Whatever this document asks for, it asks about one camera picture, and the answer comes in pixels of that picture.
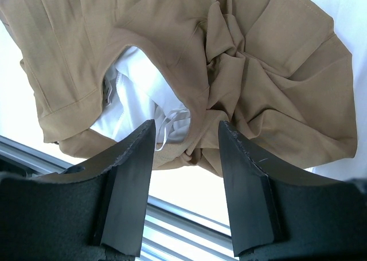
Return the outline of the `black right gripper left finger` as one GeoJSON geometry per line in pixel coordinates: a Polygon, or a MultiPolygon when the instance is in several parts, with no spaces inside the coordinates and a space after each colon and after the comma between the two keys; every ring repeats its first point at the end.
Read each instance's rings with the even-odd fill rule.
{"type": "Polygon", "coordinates": [[[155,149],[147,120],[122,141],[67,168],[1,173],[2,260],[135,260],[155,149]]]}

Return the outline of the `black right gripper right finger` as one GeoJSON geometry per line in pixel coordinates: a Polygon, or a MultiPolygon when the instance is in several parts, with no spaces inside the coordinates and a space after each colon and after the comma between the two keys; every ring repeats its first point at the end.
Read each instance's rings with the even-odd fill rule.
{"type": "Polygon", "coordinates": [[[300,169],[218,127],[233,253],[240,260],[365,260],[366,180],[300,169]]]}

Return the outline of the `tan brown skirt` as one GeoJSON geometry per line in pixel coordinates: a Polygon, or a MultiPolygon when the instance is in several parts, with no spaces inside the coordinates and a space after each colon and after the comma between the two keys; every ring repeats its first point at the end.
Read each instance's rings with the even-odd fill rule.
{"type": "Polygon", "coordinates": [[[154,169],[222,175],[218,126],[307,169],[357,151],[352,56],[311,0],[1,0],[46,143],[91,158],[154,119],[154,169]]]}

